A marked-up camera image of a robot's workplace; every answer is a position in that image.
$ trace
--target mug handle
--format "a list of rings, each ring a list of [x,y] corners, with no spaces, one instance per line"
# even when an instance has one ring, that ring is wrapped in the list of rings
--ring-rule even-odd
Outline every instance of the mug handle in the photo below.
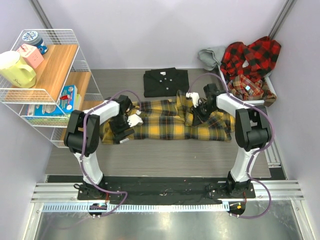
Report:
[[[18,66],[18,68],[27,70],[31,74],[31,77],[36,76],[35,70],[27,64],[21,64],[20,66]]]

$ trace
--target plaid shirt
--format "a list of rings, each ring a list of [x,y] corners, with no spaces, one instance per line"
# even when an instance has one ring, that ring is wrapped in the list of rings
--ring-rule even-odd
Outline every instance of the plaid shirt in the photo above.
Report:
[[[263,99],[264,105],[270,106],[277,99],[277,96],[269,90],[264,78],[253,83],[241,74],[230,81],[227,86],[231,93],[241,100],[250,101]]]
[[[230,133],[235,130],[235,119],[228,113],[215,111],[208,121],[192,126],[194,116],[191,112],[192,100],[178,91],[176,100],[155,100],[141,103],[140,117],[143,124],[133,127],[132,139],[230,141]],[[130,112],[136,113],[139,107]],[[114,144],[109,123],[102,127],[102,143]]]
[[[243,74],[255,83],[275,68],[280,49],[281,45],[268,36],[248,46],[239,41],[232,43],[225,50],[221,71],[227,79]]]

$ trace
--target wooden shelf board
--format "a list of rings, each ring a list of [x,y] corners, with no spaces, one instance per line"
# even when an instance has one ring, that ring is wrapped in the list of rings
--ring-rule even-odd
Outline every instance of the wooden shelf board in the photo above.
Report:
[[[90,82],[91,72],[89,71],[71,71],[65,82],[65,85],[75,85],[77,93],[81,96],[81,102],[79,109],[83,109],[83,103],[85,101],[85,95]]]
[[[30,89],[44,89],[54,101],[57,101],[77,50],[76,44],[48,45],[48,51],[43,55],[44,61],[34,70],[36,83]],[[23,94],[21,91],[9,90],[6,98],[13,99],[15,103],[27,103],[35,96],[32,90],[26,90]]]
[[[99,104],[101,104],[103,101],[84,101],[83,102],[83,105],[82,105],[82,108],[80,108],[82,111],[83,110],[86,110],[86,109],[91,109]],[[61,133],[61,136],[60,136],[60,141],[63,141],[64,138],[65,138],[65,135],[66,135],[66,131],[67,129],[64,128],[62,133]]]

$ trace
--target white wall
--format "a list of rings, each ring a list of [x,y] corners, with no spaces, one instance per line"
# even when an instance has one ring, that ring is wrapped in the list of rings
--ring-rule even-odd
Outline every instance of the white wall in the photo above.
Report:
[[[269,108],[286,172],[297,179],[320,233],[320,1],[298,0],[275,37],[282,44],[271,75]]]
[[[40,0],[93,69],[197,68],[198,50],[267,35],[285,0]]]
[[[0,53],[23,29],[43,28],[29,1],[0,3]],[[36,182],[43,181],[51,143],[0,103],[0,239],[21,239]]]

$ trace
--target red and black plaid shirt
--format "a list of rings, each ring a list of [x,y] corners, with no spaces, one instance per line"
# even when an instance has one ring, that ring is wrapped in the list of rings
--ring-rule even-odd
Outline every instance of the red and black plaid shirt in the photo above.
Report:
[[[233,80],[243,74],[255,83],[275,68],[280,49],[281,45],[276,40],[270,40],[268,36],[248,46],[237,41],[225,50],[221,71],[227,79]]]

